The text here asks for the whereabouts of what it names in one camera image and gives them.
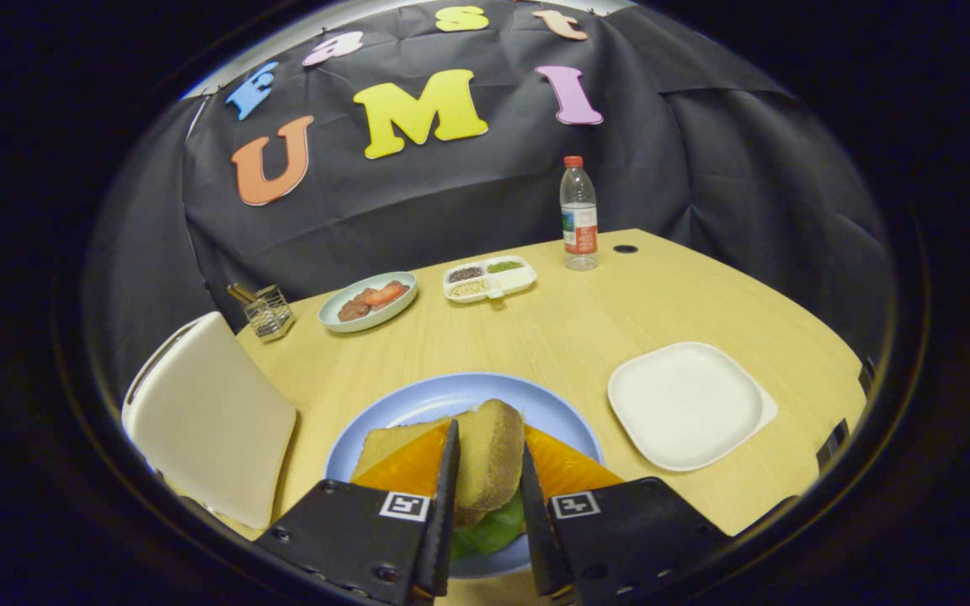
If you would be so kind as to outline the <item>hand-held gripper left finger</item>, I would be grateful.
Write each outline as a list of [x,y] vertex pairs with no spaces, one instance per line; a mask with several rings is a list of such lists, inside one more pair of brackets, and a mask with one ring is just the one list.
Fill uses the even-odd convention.
[[428,437],[427,494],[320,480],[254,540],[259,556],[319,591],[319,605],[431,605],[446,595],[461,426]]

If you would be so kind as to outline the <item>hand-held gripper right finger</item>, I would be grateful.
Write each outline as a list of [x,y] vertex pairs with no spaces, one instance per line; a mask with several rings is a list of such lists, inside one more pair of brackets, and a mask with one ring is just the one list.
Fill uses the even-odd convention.
[[520,491],[536,591],[555,605],[657,605],[732,542],[663,480],[625,481],[532,426]]

